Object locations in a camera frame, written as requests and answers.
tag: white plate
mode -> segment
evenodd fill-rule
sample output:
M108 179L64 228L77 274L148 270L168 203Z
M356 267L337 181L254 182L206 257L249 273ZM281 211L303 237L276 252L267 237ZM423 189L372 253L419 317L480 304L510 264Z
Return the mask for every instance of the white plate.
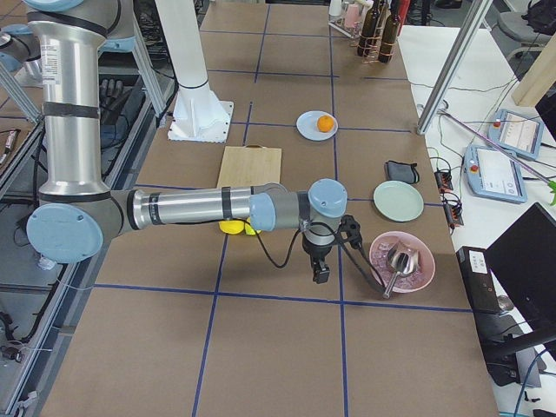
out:
M330 116L334 119L334 127L329 132L323 133L316 127L316 123L321 116ZM326 141L330 139L338 131L338 122L334 116L329 115L326 111L313 110L303 113L297 118L295 123L299 133L310 141Z
M401 181L386 181L374 189L374 204L388 219L409 222L423 212L425 203L419 191Z

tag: white desk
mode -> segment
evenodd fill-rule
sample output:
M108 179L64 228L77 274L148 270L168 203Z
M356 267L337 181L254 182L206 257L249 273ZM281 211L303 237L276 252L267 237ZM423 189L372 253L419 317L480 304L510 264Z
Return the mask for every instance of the white desk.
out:
M444 64L447 54L452 47L453 40L458 34L456 28L433 28L404 26L400 35L400 48L406 65L407 76L413 84L426 84L433 86ZM452 82L453 87L466 89L490 89L504 85L513 79L513 72L503 57L500 49L487 30L479 30L473 45L467 52L456 77ZM431 88L413 85L412 92L415 104L425 104L431 93ZM489 92L460 91L450 89L445 97L449 103L449 112L461 121L493 120L493 105L499 99L502 88ZM536 116L534 108L521 108L515 106L508 94L502 102L501 108L514 109L527 116ZM474 123L477 129L480 123ZM467 145L473 140L473 135L447 120L441 121L443 142L450 148L463 155ZM434 147L440 156L447 159L452 167L460 165L460 158L440 144L439 117L435 117L433 124L426 134L427 146ZM543 142L554 144L550 133L545 130ZM539 160L552 165L556 164L556 150L541 148ZM555 175L553 169L546 169L537 163L532 165L543 174ZM457 250L463 245L487 248L498 236L504 232L520 215L522 215L534 202L540 202L551 214L556 216L556 208L550 206L553 195L549 188L541 182L526 182L528 201L525 204L511 204L479 198L471 194L465 178L460 182L460 171L453 171L453 185L455 192L463 201L463 221L465 226L455 229L453 233L453 246ZM513 313L517 322L523 321L518 312ZM549 354L543 355L548 364L548 370L554 372L556 363ZM542 400L532 404L522 401L520 412L533 415L533 409L541 408L556 413L556 378L541 376L543 388L527 389L531 398L540 397ZM507 387L497 387L493 390L500 411L513 411L520 386L512 384Z

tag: orange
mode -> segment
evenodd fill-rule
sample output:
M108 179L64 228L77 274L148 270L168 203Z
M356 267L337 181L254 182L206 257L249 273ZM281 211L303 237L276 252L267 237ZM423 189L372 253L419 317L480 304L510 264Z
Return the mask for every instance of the orange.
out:
M316 127L319 131L327 133L334 128L334 119L330 116L321 116L316 122Z

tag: sticker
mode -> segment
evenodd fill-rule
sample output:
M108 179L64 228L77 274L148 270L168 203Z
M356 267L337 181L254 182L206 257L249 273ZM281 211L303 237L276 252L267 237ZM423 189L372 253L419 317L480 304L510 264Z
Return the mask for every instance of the sticker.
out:
M60 50L58 45L41 45L43 84L60 83Z
M485 256L481 252L470 250L469 263L471 264L471 270L473 272L477 274L488 274Z

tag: white pole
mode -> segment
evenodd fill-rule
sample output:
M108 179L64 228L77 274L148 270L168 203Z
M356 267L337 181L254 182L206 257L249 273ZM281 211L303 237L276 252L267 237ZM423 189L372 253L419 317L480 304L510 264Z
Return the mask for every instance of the white pole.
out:
M156 8L180 84L169 139L226 142L234 104L210 90L193 0L156 0Z

